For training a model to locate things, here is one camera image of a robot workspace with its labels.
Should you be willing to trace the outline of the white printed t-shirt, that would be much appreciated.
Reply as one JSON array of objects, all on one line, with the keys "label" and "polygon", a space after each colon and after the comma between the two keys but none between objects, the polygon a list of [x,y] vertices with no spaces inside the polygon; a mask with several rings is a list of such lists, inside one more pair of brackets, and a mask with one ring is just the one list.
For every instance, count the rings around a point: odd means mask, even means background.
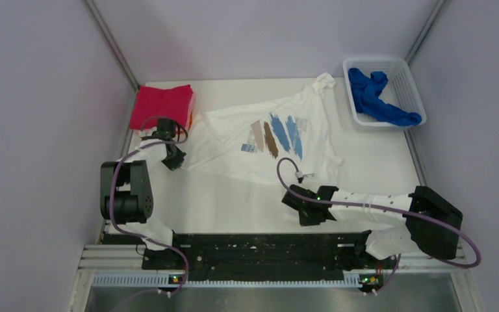
[{"label": "white printed t-shirt", "polygon": [[197,114],[182,168],[276,185],[278,161],[288,157],[302,173],[339,183],[342,158],[325,110],[326,90],[335,84],[323,73],[292,96]]}]

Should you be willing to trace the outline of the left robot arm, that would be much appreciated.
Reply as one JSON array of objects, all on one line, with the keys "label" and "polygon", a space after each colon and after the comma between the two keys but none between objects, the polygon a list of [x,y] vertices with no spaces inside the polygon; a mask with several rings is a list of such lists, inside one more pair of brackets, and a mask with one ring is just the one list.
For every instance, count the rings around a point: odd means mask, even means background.
[{"label": "left robot arm", "polygon": [[148,226],[155,208],[149,171],[158,164],[180,167],[183,159],[173,140],[147,139],[117,161],[107,161],[100,171],[100,212],[119,233],[139,238],[166,268],[182,264],[188,272],[187,256],[173,245],[174,232],[159,222]]}]

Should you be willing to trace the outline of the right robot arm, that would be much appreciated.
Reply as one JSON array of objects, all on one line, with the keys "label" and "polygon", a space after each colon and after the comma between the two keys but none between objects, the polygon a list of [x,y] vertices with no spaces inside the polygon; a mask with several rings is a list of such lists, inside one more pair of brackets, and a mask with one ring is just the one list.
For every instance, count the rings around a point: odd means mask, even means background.
[{"label": "right robot arm", "polygon": [[327,220],[379,224],[371,229],[355,260],[372,268],[396,254],[421,251],[439,260],[456,257],[459,235],[442,227],[460,229],[462,212],[429,187],[417,186],[410,194],[371,195],[322,185],[317,191],[291,185],[282,203],[296,210],[301,226]]}]

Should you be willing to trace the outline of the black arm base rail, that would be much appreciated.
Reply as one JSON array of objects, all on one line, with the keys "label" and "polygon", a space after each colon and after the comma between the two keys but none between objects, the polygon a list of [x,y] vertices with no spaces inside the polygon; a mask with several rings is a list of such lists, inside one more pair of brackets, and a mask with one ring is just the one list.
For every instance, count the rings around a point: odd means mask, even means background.
[{"label": "black arm base rail", "polygon": [[[189,262],[189,281],[342,280],[351,270],[386,271],[395,265],[365,252],[368,232],[314,234],[175,234]],[[144,270],[183,270],[169,250],[144,252]]]}]

